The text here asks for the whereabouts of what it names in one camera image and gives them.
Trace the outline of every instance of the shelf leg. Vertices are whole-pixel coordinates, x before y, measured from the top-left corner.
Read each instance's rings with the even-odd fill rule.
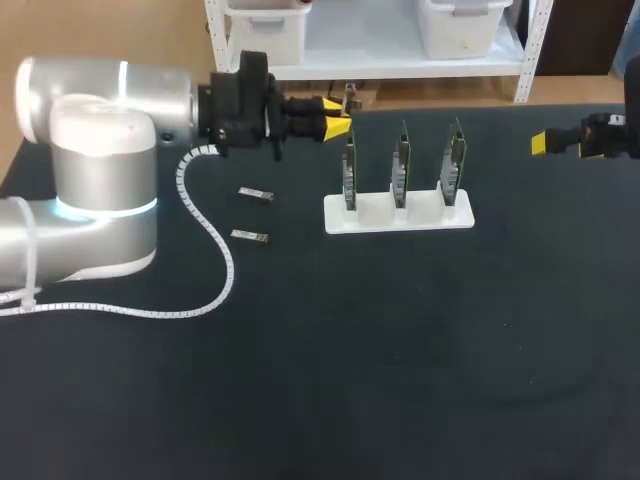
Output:
[[[527,46],[524,50],[524,62],[522,72],[520,73],[520,81],[518,82],[518,90],[514,99],[515,103],[527,103],[529,94],[533,85],[533,79],[536,75],[542,44],[547,33],[549,25],[549,17],[553,8],[554,0],[531,0],[529,6],[529,38]]]
[[[211,35],[211,47],[216,61],[218,72],[231,71],[231,59],[227,45],[227,35],[224,25],[224,11],[227,0],[205,0],[204,7],[207,11],[209,33]]]

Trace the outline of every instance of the white holder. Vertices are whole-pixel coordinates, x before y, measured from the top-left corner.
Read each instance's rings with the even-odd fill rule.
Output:
[[[344,195],[324,197],[327,233],[403,232],[471,228],[476,221],[469,195],[458,190],[456,204],[447,207],[440,182],[436,190],[407,192],[406,208],[396,208],[393,192],[357,194],[357,210],[347,211]]]

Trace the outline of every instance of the plastic bin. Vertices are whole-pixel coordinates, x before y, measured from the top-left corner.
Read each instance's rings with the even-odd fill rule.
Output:
[[[291,2],[291,8],[240,10],[228,7],[233,48],[265,52],[269,65],[299,65],[304,61],[307,16],[311,4]]]
[[[418,0],[422,41],[432,59],[486,57],[513,0]]]
[[[278,10],[295,8],[298,0],[228,0],[234,10]]]

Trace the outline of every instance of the dark cabinet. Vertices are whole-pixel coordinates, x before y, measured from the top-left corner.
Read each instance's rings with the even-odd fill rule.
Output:
[[[633,0],[556,0],[537,74],[609,73],[632,8]]]

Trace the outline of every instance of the black table mat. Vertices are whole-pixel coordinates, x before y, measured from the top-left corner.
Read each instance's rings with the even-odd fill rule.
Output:
[[[403,120],[411,188],[434,188],[460,118],[466,231],[327,235],[340,141],[290,141],[282,164],[268,149],[197,160],[187,185],[228,239],[231,297],[195,320],[1,321],[0,477],[640,478],[640,162],[530,156],[534,134],[601,110],[623,112],[357,116],[361,192],[388,188]],[[169,310],[218,294],[221,255],[175,192],[182,153],[160,151],[154,263],[49,286],[41,303]],[[23,145],[1,192],[53,196],[47,148]]]

